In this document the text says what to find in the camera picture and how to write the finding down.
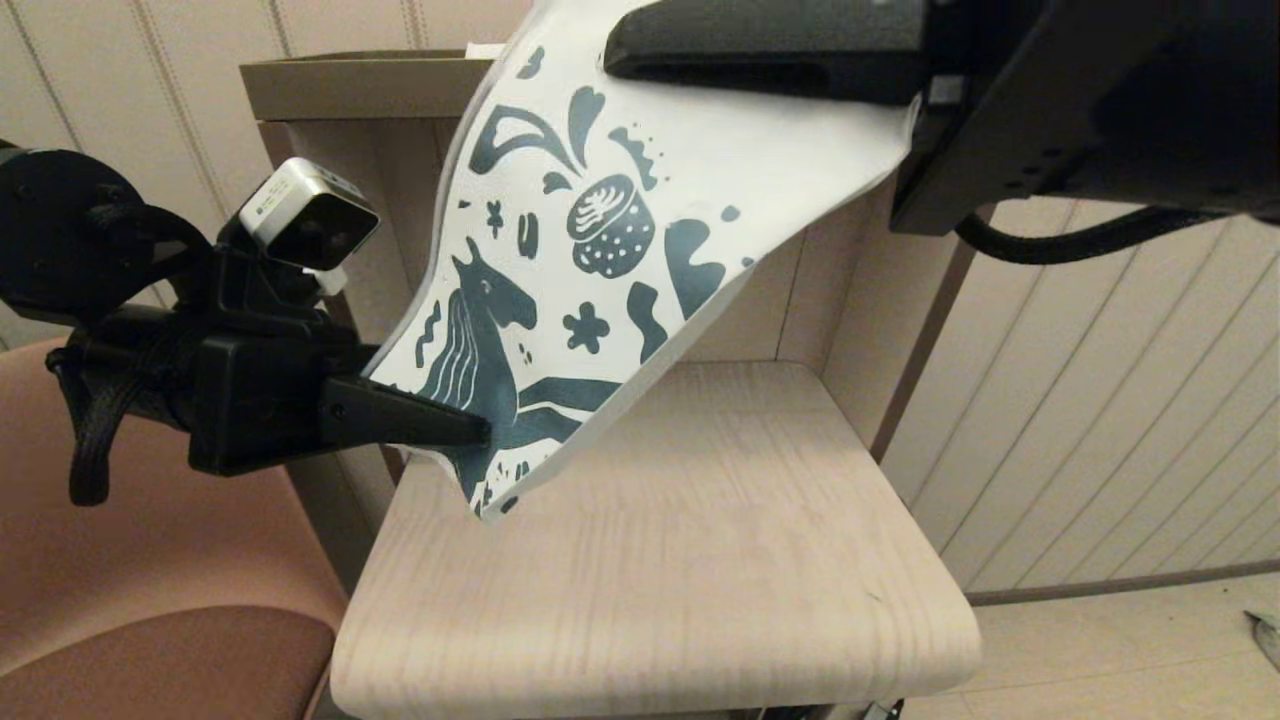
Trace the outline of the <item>white horse print pouch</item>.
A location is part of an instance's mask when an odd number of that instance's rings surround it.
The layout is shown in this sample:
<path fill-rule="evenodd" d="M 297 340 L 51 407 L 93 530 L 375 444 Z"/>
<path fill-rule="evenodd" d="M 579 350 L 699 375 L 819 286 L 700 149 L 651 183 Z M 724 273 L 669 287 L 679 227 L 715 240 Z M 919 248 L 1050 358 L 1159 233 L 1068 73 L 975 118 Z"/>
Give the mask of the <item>white horse print pouch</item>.
<path fill-rule="evenodd" d="M 563 470 L 810 222 L 906 156 L 916 109 L 620 79 L 646 0 L 538 0 L 451 142 L 431 260 L 366 369 L 485 418 L 430 450 L 484 521 Z"/>

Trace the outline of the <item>crumpled clear plastic bag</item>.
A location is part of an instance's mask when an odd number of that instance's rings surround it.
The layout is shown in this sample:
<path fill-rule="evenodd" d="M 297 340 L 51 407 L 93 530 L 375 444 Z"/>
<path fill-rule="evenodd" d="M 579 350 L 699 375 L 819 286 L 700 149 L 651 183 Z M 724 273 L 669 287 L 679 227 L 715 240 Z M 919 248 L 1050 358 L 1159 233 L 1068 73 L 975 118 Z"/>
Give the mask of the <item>crumpled clear plastic bag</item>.
<path fill-rule="evenodd" d="M 1244 615 L 1260 652 L 1280 673 L 1280 616 L 1260 610 L 1245 610 Z"/>

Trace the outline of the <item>pink chair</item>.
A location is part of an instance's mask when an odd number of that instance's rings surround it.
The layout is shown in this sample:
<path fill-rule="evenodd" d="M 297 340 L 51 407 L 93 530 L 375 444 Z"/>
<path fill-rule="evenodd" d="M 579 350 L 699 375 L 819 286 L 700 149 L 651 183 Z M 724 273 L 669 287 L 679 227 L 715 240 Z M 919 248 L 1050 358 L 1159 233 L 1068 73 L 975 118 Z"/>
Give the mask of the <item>pink chair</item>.
<path fill-rule="evenodd" d="M 52 348 L 0 352 L 0 720 L 311 717 L 348 594 L 288 474 L 128 416 L 77 507 Z"/>

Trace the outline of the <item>beige wooden desk shelf unit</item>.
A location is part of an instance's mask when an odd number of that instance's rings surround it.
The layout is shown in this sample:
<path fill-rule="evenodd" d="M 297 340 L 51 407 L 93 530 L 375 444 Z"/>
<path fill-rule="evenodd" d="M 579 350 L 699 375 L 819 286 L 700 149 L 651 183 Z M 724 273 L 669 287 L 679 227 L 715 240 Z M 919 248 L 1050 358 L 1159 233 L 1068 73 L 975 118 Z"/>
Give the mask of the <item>beige wooden desk shelf unit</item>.
<path fill-rule="evenodd" d="M 433 256 L 456 128 L 493 64 L 454 51 L 243 67 L 259 120 L 383 218 L 347 263 L 384 345 Z M 513 720 L 867 705 L 980 665 L 975 614 L 859 430 L 899 386 L 835 350 L 911 346 L 940 286 L 909 270 L 849 313 L 892 173 L 760 260 L 724 311 L 584 452 L 494 521 L 412 452 L 335 644 L 364 720 Z"/>

